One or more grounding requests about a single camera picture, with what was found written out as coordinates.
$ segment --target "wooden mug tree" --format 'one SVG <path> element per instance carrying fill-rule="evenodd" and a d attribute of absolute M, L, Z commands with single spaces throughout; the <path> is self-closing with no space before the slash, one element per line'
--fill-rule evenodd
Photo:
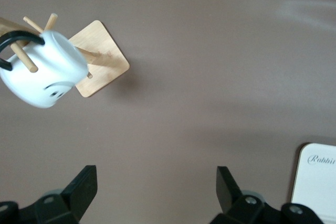
<path fill-rule="evenodd" d="M 53 29 L 57 15 L 51 14 L 44 29 L 28 17 L 24 17 L 23 20 L 36 31 L 0 17 L 0 36 L 12 30 L 24 30 L 34 34 L 43 33 Z M 87 78 L 76 85 L 83 97 L 90 97 L 130 68 L 125 56 L 98 20 L 72 36 L 69 41 L 82 53 L 88 64 Z M 34 73 L 38 71 L 38 67 L 22 49 L 26 44 L 26 41 L 18 41 L 12 43 L 10 47 L 27 69 Z"/>

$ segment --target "black cable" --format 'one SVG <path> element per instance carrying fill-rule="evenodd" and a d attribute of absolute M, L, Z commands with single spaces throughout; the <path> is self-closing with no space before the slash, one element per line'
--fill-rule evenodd
<path fill-rule="evenodd" d="M 0 52 L 4 50 L 5 47 L 18 40 L 28 40 L 39 45 L 45 44 L 41 37 L 28 31 L 9 31 L 0 37 Z M 6 69 L 8 71 L 12 71 L 13 69 L 12 64 L 3 59 L 0 59 L 0 68 Z"/>

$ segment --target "mug rack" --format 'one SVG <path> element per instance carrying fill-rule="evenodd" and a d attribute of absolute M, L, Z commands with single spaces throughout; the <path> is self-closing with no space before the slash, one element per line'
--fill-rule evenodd
<path fill-rule="evenodd" d="M 56 14 L 51 14 L 45 28 L 41 28 L 30 18 L 24 17 L 23 20 L 34 30 L 0 17 L 0 36 L 12 30 L 24 30 L 38 35 L 53 29 L 57 17 Z M 83 97 L 92 96 L 130 68 L 125 56 L 102 22 L 98 20 L 72 36 L 69 41 L 82 53 L 88 64 L 87 78 L 76 85 Z M 12 43 L 10 47 L 27 69 L 34 73 L 38 71 L 38 67 L 23 51 L 22 47 L 26 44 L 25 41 L 18 41 Z"/>

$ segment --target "screw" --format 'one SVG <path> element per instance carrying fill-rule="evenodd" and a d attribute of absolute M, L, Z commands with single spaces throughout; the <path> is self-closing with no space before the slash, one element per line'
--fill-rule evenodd
<path fill-rule="evenodd" d="M 48 203 L 51 203 L 51 202 L 53 202 L 54 201 L 54 198 L 53 197 L 48 197 L 48 198 L 46 198 L 44 201 L 43 201 L 43 203 L 44 204 L 48 204 Z"/>
<path fill-rule="evenodd" d="M 290 206 L 289 210 L 291 210 L 294 214 L 298 214 L 298 215 L 303 214 L 302 209 L 295 205 Z"/>
<path fill-rule="evenodd" d="M 1 207 L 0 207 L 0 212 L 7 210 L 7 208 L 8 208 L 7 205 L 3 205 L 3 206 L 1 206 Z"/>
<path fill-rule="evenodd" d="M 255 205 L 257 203 L 257 200 L 251 196 L 246 197 L 245 201 L 251 205 Z"/>

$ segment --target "square wooden base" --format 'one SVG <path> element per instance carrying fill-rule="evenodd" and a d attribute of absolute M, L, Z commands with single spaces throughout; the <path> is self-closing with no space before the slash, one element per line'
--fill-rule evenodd
<path fill-rule="evenodd" d="M 91 64 L 88 64 L 93 77 L 85 78 L 76 85 L 83 97 L 90 97 L 130 68 L 125 56 L 98 20 L 69 40 L 76 47 L 97 56 Z"/>

